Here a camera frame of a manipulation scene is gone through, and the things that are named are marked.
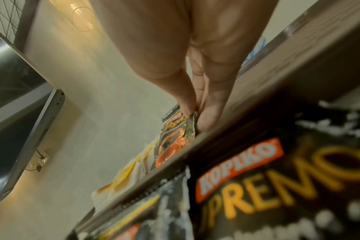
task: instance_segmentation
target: television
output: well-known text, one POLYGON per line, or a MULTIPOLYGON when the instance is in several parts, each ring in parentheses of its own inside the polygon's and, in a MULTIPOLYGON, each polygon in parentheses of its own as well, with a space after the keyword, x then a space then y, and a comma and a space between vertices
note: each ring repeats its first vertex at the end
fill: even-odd
POLYGON ((0 36, 0 201, 22 175, 65 100, 0 36))

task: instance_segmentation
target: human hand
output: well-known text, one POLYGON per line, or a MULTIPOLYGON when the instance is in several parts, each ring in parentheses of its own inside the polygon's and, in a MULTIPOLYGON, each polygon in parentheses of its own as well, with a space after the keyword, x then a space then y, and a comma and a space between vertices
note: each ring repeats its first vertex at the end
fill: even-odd
POLYGON ((238 71, 278 0, 91 0, 130 67, 197 110, 199 131, 223 112, 238 71), (193 82, 185 71, 189 57, 193 82))

